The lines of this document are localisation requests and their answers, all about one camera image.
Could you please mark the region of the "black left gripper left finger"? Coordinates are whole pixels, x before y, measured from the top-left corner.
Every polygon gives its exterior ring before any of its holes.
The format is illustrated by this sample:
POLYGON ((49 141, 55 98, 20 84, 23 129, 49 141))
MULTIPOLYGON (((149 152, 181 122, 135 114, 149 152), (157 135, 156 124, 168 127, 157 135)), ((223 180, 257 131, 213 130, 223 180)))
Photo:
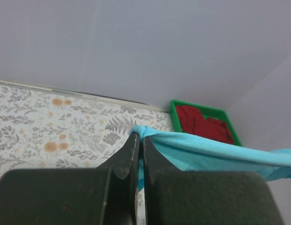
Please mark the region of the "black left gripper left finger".
POLYGON ((15 169, 0 178, 0 225, 135 225, 140 137, 96 168, 15 169))

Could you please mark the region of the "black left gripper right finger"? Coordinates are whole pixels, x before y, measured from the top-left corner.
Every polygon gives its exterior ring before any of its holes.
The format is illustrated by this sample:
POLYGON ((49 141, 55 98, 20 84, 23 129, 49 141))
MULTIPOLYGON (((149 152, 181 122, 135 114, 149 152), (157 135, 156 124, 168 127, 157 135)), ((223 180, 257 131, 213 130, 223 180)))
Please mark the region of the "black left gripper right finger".
POLYGON ((272 194, 255 173, 183 172, 144 138, 149 225, 282 225, 272 194))

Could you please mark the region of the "turquoise t shirt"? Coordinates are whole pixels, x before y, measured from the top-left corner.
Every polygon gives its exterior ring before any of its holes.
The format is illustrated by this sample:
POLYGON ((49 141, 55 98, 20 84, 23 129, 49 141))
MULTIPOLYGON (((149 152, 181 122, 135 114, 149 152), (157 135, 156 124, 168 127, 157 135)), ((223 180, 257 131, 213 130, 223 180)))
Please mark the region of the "turquoise t shirt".
POLYGON ((213 141, 196 135, 134 126, 131 133, 154 147, 182 171, 254 172, 265 181, 291 179, 291 149, 262 151, 213 141))

